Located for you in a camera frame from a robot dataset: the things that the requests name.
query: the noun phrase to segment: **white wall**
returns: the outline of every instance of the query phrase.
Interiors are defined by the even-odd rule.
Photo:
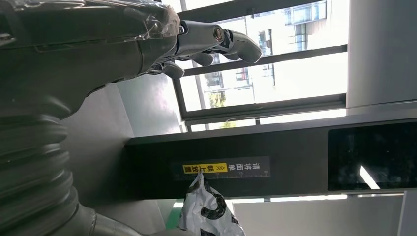
[[[247,236],[395,236],[402,196],[234,204]]]

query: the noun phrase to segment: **black panel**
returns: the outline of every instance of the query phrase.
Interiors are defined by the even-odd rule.
[[[417,122],[329,131],[328,189],[370,189],[361,166],[381,189],[417,187]]]
[[[209,179],[225,197],[317,194],[327,191],[328,128],[126,145],[132,184],[142,199],[184,198],[191,180],[175,181],[172,164],[270,157],[270,177]]]

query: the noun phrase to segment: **white plastic bag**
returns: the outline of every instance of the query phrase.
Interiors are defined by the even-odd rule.
[[[196,236],[245,236],[223,196],[199,173],[188,188],[179,227]]]

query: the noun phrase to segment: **window frame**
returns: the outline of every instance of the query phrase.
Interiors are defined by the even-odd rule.
[[[315,3],[317,0],[235,0],[217,5],[186,10],[185,0],[180,0],[183,12],[178,13],[181,20],[200,21],[206,23],[227,21],[234,18],[241,18],[247,15],[265,13],[275,10],[296,7],[303,4]],[[325,48],[291,52],[279,55],[262,57],[254,64],[242,60],[231,61],[220,64],[212,64],[204,67],[194,67],[184,70],[184,76],[197,76],[224,70],[242,69],[256,65],[268,65],[277,62],[305,59],[330,54],[345,53],[348,45],[330,46]],[[187,111],[180,79],[173,80],[175,94],[177,97],[181,119],[187,127],[196,124],[208,124],[226,122],[229,119],[247,119],[261,116],[282,115],[296,112],[311,112],[346,107],[346,94],[326,95],[319,97],[301,98],[287,101],[276,101],[260,104],[246,104],[213,109],[202,109]]]

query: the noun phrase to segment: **robotic hand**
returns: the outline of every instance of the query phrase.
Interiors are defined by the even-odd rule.
[[[173,79],[184,75],[171,60],[193,60],[202,66],[213,63],[212,53],[224,54],[230,60],[242,59],[255,63],[262,55],[259,46],[248,36],[219,25],[193,21],[181,21],[176,46],[161,56],[148,74],[165,73]]]

